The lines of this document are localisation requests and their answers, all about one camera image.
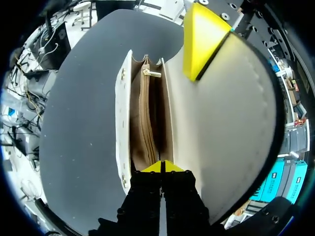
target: shelf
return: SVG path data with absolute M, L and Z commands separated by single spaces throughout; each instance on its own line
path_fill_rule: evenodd
M 274 60 L 275 64 L 280 68 L 280 66 L 279 66 L 277 60 L 275 59 L 274 55 L 272 54 L 272 52 L 269 49 L 268 49 L 268 52 L 269 52 L 271 58 Z M 289 90 L 288 90 L 286 82 L 284 80 L 283 73 L 277 72 L 276 75 L 279 76 L 280 81 L 282 82 L 284 90 L 285 90 L 284 96 L 286 97 L 285 102 L 286 102 L 287 110 L 288 110 L 286 123 L 292 123 L 292 122 L 294 122 L 295 118 L 294 118 L 293 104 L 292 104 L 292 101 L 290 98 Z
M 306 138 L 307 138 L 307 150 L 310 150 L 310 144 L 311 144 L 311 136 L 310 136 L 310 122 L 309 119 L 307 119 L 305 121 L 305 125 L 306 125 Z

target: handbag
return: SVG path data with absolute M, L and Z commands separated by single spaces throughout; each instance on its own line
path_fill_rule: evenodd
M 173 162 L 172 126 L 164 60 L 141 61 L 130 50 L 115 85 L 116 160 L 124 191 L 132 171 Z

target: white handbag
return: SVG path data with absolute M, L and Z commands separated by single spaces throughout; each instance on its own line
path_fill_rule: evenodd
M 116 160 L 125 193 L 131 169 L 173 161 L 172 128 L 164 60 L 135 61 L 130 50 L 115 85 Z
M 234 47 L 244 54 L 234 53 Z M 154 144 L 156 129 L 167 131 L 163 136 L 167 148 L 162 156 L 192 171 L 212 224 L 248 191 L 267 161 L 276 127 L 275 90 L 260 59 L 235 35 L 226 39 L 200 81 L 192 82 L 183 74 L 183 57 L 182 48 L 166 63 L 163 59 L 159 65 L 148 63 L 149 71 L 161 73 L 160 78 L 154 73 L 149 78 L 163 83 L 163 100 L 157 104 L 164 105 L 164 112 L 157 112 L 156 118 L 154 106 L 149 106 L 144 114 L 153 114 L 154 118 L 150 119 L 152 126 L 146 123 L 145 130 L 151 127 Z M 126 194 L 131 169 L 141 170 L 163 154 L 159 141 L 152 148 L 152 139 L 147 136 L 150 157 L 142 162 L 141 158 L 134 159 L 133 139 L 137 137 L 130 124 L 134 122 L 133 112 L 141 110 L 137 107 L 141 102 L 140 96 L 138 100 L 133 97 L 140 91 L 133 83 L 143 64 L 135 62 L 129 51 L 115 87 L 116 159 Z M 161 117 L 165 118 L 165 127 L 156 124 Z

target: black tabletop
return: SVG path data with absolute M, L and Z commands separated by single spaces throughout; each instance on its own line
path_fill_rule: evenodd
M 82 234 L 116 221 L 125 198 L 115 156 L 115 80 L 135 59 L 171 59 L 183 28 L 157 16 L 117 10 L 93 26 L 63 62 L 45 110 L 40 172 L 50 209 Z

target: bolt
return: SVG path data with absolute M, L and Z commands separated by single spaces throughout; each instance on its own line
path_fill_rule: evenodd
M 171 218 L 171 219 L 175 219 L 175 218 L 176 218 L 175 213 L 174 213 L 174 212 L 172 212 L 172 213 L 171 213 L 171 216 L 170 216 L 169 218 Z
M 275 33 L 275 32 L 274 32 L 274 29 L 271 28 L 271 27 L 268 28 L 268 32 L 269 32 L 270 34 L 274 34 L 274 33 Z
M 199 3 L 206 6 L 209 4 L 209 1 L 208 0 L 199 0 Z
M 150 211 L 150 218 L 151 219 L 154 219 L 154 218 L 156 218 L 156 213 L 154 212 L 154 211 Z
M 118 208 L 117 210 L 118 215 L 124 215 L 124 213 L 125 213 L 125 210 L 123 208 Z
M 234 10 L 237 9 L 237 6 L 236 6 L 234 3 L 230 3 L 229 5 L 230 5 L 230 7 L 232 7 Z
M 266 208 L 264 208 L 264 209 L 261 211 L 261 213 L 262 213 L 263 215 L 268 215 L 268 214 L 269 214 L 269 212 L 266 210 Z
M 225 21 L 230 20 L 229 15 L 227 15 L 226 13 L 222 13 L 222 14 L 221 14 L 221 17 L 222 17 L 222 19 L 224 19 Z
M 257 13 L 259 18 L 263 18 L 264 17 L 260 11 L 256 11 L 256 13 Z
M 258 32 L 258 29 L 255 26 L 252 26 L 252 30 L 254 30 L 256 33 Z
M 122 70 L 122 75 L 121 75 L 121 79 L 123 80 L 125 77 L 125 69 Z
M 274 222 L 274 224 L 278 224 L 279 222 L 279 217 L 274 215 L 272 218 L 271 218 L 272 222 Z

